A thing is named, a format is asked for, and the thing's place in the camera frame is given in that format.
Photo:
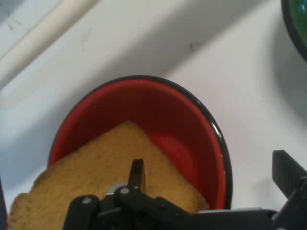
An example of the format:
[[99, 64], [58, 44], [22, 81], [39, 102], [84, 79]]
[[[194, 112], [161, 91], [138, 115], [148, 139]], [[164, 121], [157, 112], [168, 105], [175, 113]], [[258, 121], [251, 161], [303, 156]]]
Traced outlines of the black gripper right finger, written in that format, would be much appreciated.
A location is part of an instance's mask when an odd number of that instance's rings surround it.
[[272, 218], [278, 230], [307, 228], [307, 171], [286, 151], [272, 154], [272, 179], [287, 201]]

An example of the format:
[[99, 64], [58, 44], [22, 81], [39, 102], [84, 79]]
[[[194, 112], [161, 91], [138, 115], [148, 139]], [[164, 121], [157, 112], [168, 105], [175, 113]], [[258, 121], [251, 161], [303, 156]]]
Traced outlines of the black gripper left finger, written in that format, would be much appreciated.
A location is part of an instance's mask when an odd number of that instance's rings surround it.
[[103, 199], [82, 195], [70, 202], [65, 230], [197, 230], [198, 219], [168, 200], [145, 194], [142, 159], [132, 162], [128, 183]]

